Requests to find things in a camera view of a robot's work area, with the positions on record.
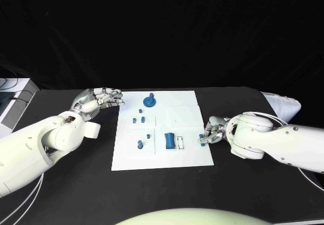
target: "white fabric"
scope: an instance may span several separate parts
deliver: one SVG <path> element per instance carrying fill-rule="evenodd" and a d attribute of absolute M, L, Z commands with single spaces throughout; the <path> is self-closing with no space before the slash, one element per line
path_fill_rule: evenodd
<path fill-rule="evenodd" d="M 261 92 L 269 102 L 269 105 L 275 111 L 276 116 L 289 122 L 297 112 L 301 110 L 301 103 L 289 97 L 279 96 L 274 93 Z"/>

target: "blue object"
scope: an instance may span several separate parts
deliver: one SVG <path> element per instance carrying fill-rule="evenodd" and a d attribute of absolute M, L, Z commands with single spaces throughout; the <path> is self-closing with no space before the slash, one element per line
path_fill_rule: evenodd
<path fill-rule="evenodd" d="M 167 149 L 176 149 L 174 133 L 167 133 L 166 134 L 166 144 L 167 144 Z"/>
<path fill-rule="evenodd" d="M 204 137 L 204 136 L 200 134 L 200 135 L 199 135 L 199 138 L 203 138 L 203 137 Z M 202 145 L 202 147 L 204 147 L 204 144 L 200 144 L 200 145 Z"/>
<path fill-rule="evenodd" d="M 150 94 L 150 97 L 145 97 L 144 100 L 143 100 L 143 104 L 147 106 L 147 107 L 154 107 L 156 106 L 156 98 L 154 98 L 154 94 L 151 93 Z"/>
<path fill-rule="evenodd" d="M 140 148 L 140 149 L 143 149 L 143 142 L 141 142 L 141 140 L 138 140 L 138 142 L 137 142 L 137 147 Z"/>

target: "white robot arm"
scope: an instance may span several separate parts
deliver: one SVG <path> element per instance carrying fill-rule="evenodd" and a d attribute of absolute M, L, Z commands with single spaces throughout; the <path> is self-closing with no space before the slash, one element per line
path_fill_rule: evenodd
<path fill-rule="evenodd" d="M 274 128 L 269 119 L 245 113 L 232 119 L 210 117 L 197 141 L 216 143 L 222 139 L 242 158 L 262 159 L 266 152 L 281 163 L 324 173 L 324 129 L 291 124 Z"/>
<path fill-rule="evenodd" d="M 124 105 L 120 90 L 85 90 L 71 110 L 0 139 L 0 197 L 27 185 L 81 145 L 96 138 L 99 125 L 88 122 L 99 109 Z"/>

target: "black table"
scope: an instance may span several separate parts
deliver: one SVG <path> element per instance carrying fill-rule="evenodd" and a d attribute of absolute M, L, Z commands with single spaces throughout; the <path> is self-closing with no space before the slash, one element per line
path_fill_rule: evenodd
<path fill-rule="evenodd" d="M 183 90 L 196 91 L 204 123 L 212 115 L 233 117 L 246 111 L 274 114 L 253 89 Z M 16 130 L 68 110 L 79 92 L 39 91 Z M 40 193 L 20 225 L 111 225 L 143 213 L 186 207 L 229 210 L 272 223 L 324 219 L 324 193 L 298 169 L 268 155 L 262 160 L 240 159 L 230 154 L 226 141 L 210 145 L 215 166 L 111 171 L 118 110 L 101 111 L 92 120 L 101 124 L 98 139 L 85 138 L 45 173 Z M 35 184 L 0 199 L 0 218 L 16 209 Z"/>

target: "white paper sheet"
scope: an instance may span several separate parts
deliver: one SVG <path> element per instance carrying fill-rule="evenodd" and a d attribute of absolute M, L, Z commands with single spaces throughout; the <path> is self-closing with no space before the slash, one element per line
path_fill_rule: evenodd
<path fill-rule="evenodd" d="M 120 107 L 111 170 L 213 165 L 209 146 L 202 147 L 197 143 L 204 125 L 194 91 L 153 93 L 157 103 L 151 108 L 143 104 L 150 92 L 122 93 L 125 105 Z M 166 133 L 174 133 L 176 149 L 166 149 Z M 179 136 L 183 137 L 183 149 L 179 149 Z M 141 150 L 137 139 L 143 141 Z"/>

